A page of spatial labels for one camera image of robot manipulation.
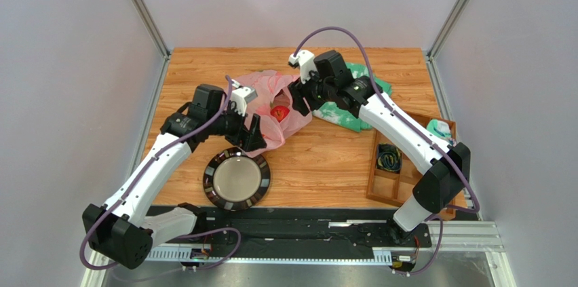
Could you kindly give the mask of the red apple fruit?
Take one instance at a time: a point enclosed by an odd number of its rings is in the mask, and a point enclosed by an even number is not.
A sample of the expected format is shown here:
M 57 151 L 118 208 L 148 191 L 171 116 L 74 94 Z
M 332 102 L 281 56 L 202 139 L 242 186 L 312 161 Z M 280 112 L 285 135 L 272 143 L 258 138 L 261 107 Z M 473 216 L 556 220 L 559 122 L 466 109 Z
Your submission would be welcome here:
M 290 114 L 290 109 L 284 105 L 276 105 L 270 110 L 270 115 L 277 121 L 282 122 Z

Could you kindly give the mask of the pink plastic bag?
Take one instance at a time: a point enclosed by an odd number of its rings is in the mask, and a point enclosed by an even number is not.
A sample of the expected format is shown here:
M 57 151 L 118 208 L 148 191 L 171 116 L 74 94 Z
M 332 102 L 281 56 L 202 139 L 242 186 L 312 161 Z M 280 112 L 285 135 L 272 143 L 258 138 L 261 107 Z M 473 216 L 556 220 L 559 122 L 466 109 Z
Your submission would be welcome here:
M 282 147 L 286 140 L 312 121 L 312 114 L 301 115 L 292 108 L 288 85 L 299 80 L 299 75 L 285 75 L 274 70 L 255 71 L 236 77 L 242 86 L 254 88 L 257 97 L 248 103 L 250 123 L 253 114 L 261 117 L 260 130 L 267 146 L 248 153 L 255 157 Z

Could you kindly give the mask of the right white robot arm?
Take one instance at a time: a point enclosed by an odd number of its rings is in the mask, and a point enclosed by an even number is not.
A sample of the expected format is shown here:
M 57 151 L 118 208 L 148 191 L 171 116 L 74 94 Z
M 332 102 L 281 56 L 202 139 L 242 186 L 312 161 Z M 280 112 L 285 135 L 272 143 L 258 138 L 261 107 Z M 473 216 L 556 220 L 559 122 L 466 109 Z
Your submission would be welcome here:
M 467 186 L 469 148 L 461 142 L 451 145 L 427 131 L 371 77 L 355 78 L 340 53 L 330 50 L 315 56 L 300 50 L 289 56 L 288 64 L 300 72 L 299 79 L 288 86 L 295 110 L 307 115 L 333 102 L 389 139 L 421 173 L 412 195 L 393 215 L 397 229 L 413 231 Z

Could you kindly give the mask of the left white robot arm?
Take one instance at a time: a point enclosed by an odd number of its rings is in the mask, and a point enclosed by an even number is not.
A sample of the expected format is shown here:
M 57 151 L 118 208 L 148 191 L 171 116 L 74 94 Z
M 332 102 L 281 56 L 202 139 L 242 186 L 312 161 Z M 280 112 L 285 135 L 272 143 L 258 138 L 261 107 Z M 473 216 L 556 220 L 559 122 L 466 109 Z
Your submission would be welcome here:
M 156 216 L 148 216 L 149 208 L 169 177 L 208 137 L 222 136 L 243 151 L 266 146 L 260 116 L 246 123 L 248 104 L 257 96 L 254 88 L 235 80 L 229 80 L 226 90 L 197 86 L 192 100 L 166 118 L 127 181 L 102 205 L 90 204 L 83 211 L 81 263 L 92 270 L 116 265 L 135 269 L 158 245 L 194 232 L 204 219 L 198 207 L 183 203 Z

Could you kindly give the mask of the green white cloth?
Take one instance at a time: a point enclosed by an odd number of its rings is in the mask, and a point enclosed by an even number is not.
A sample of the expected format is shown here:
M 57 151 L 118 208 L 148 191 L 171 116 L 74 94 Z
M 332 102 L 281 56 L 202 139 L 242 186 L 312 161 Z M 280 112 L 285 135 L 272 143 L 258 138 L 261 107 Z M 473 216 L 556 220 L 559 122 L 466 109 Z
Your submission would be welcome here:
M 380 80 L 372 71 L 362 64 L 347 63 L 350 75 L 337 71 L 333 78 L 326 78 L 321 83 L 319 101 L 323 105 L 312 110 L 314 116 L 343 128 L 361 132 L 372 126 L 360 119 L 360 107 L 368 104 L 368 99 L 376 94 L 378 97 L 391 95 L 391 85 Z

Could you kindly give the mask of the dark round plate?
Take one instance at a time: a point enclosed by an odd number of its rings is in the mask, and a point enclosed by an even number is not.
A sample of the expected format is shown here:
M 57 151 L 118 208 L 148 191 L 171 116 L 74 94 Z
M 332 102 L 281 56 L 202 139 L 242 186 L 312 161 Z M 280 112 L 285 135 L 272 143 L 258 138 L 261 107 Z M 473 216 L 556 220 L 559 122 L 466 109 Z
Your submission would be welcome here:
M 214 206 L 239 212 L 265 198 L 271 179 L 271 168 L 263 156 L 250 157 L 231 147 L 209 161 L 203 175 L 203 190 Z

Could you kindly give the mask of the teal white sock upper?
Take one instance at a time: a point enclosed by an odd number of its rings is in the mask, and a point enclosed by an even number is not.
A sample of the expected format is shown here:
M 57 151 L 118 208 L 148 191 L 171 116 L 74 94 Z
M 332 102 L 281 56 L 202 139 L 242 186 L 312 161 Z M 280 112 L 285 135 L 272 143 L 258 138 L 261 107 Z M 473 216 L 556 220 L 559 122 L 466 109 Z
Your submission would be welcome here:
M 453 138 L 450 125 L 439 119 L 432 119 L 426 126 L 428 132 L 432 133 L 438 138 L 450 140 Z

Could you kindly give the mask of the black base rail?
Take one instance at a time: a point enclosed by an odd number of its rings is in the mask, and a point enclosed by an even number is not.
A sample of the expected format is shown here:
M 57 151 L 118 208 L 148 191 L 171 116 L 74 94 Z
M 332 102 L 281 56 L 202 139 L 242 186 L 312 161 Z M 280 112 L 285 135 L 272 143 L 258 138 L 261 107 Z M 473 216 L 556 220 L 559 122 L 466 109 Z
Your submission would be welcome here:
M 365 260 L 373 248 L 395 248 L 387 208 L 250 208 L 228 212 L 204 207 L 207 230 L 232 227 L 236 233 L 199 237 L 210 255 L 288 260 Z

